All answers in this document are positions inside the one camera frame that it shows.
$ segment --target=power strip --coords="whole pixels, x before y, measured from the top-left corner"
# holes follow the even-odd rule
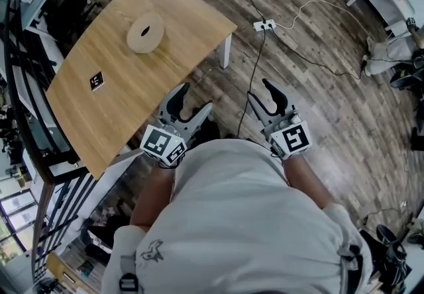
[[[253,28],[257,32],[262,32],[263,30],[268,30],[268,29],[274,29],[276,27],[277,27],[277,25],[276,25],[274,20],[258,21],[258,22],[255,22],[253,24]]]

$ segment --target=window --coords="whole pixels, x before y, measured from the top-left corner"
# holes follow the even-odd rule
[[[0,200],[0,264],[32,248],[37,208],[29,189]]]

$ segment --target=white shirt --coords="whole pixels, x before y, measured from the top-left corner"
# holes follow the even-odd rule
[[[343,246],[370,251],[341,205],[321,210],[285,183],[281,161],[245,140],[189,151],[171,203],[148,231],[115,233],[102,293],[120,293],[122,256],[135,253],[139,293],[340,293]]]

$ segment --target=tape roll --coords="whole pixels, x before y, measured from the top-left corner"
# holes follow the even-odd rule
[[[159,45],[164,32],[162,17],[153,12],[145,13],[135,20],[128,31],[128,47],[139,54],[150,53]]]

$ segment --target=wooden floor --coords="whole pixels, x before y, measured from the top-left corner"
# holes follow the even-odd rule
[[[106,5],[110,0],[95,0]],[[214,53],[187,78],[191,89],[187,107],[192,109],[212,100],[213,118],[221,132],[236,132],[246,102],[246,91],[263,34],[252,29],[260,19],[248,0],[204,0],[238,25],[233,36],[230,66],[219,68]],[[267,19],[290,26],[298,8],[308,0],[254,0]],[[348,0],[326,0],[346,7]],[[382,22],[363,0],[349,10],[377,41],[386,33]],[[303,9],[292,30],[277,30],[293,49],[310,60],[327,64],[334,72],[359,74],[366,50],[366,33],[347,13],[329,5],[310,3]],[[416,213],[424,196],[422,169],[424,152],[409,151],[409,135],[414,125],[415,100],[407,91],[388,86],[390,73],[374,79],[362,76],[337,77],[308,64],[267,32],[262,57],[252,90],[270,100],[261,79],[283,85],[294,97],[302,117],[308,121],[314,140],[307,160],[331,193],[348,209],[360,226],[363,218],[380,209],[395,208],[370,216],[368,228],[378,223],[403,234],[404,224]],[[241,135],[263,141],[260,124],[251,109],[244,118]],[[103,207],[113,207],[122,197],[128,210],[149,171],[148,162],[137,159],[104,199]],[[407,206],[399,210],[400,203]]]

